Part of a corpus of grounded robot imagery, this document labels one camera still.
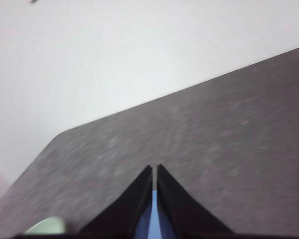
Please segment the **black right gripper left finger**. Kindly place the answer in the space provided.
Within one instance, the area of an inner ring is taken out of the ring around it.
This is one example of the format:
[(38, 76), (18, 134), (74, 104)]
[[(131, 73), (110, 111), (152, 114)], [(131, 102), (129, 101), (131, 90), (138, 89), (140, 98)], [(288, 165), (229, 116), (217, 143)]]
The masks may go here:
[(136, 177), (122, 195), (80, 229), (89, 239), (147, 239), (152, 207), (152, 168)]

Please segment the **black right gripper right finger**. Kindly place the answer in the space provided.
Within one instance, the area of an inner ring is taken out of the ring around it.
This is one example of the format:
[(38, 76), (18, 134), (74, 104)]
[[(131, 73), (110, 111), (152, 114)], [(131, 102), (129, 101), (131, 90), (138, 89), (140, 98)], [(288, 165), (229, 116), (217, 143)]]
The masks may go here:
[(163, 166), (157, 167), (157, 210), (163, 239), (233, 239), (236, 234), (200, 205)]

